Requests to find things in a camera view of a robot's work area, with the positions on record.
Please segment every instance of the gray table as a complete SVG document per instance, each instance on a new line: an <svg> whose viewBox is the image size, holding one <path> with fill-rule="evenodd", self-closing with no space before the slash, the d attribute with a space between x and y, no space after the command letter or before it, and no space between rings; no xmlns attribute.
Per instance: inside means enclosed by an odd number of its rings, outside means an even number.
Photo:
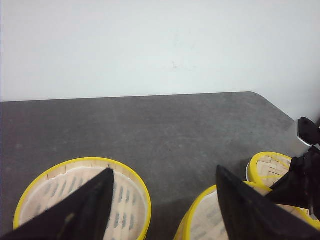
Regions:
<svg viewBox="0 0 320 240"><path fill-rule="evenodd" d="M292 154L293 120L252 92L1 103L1 234L39 174L63 161L106 157L132 167L152 201L148 240L173 239L218 164L245 178L262 151Z"/></svg>

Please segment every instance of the white wall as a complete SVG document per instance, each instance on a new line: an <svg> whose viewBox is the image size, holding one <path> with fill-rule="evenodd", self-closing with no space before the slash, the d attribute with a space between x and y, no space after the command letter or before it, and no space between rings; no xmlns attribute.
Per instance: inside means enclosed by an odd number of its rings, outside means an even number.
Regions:
<svg viewBox="0 0 320 240"><path fill-rule="evenodd" d="M2 0L1 100L253 91L320 117L319 0Z"/></svg>

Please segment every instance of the dark countertop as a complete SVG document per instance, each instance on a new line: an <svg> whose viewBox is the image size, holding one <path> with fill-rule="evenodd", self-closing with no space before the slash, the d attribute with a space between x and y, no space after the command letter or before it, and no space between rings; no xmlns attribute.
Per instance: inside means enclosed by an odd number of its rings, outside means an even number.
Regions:
<svg viewBox="0 0 320 240"><path fill-rule="evenodd" d="M259 152L292 154L293 120L253 92L1 103L1 235L41 173L80 157L133 168L152 201L148 240L173 239L192 202L215 184L218 164L245 179Z"/></svg>

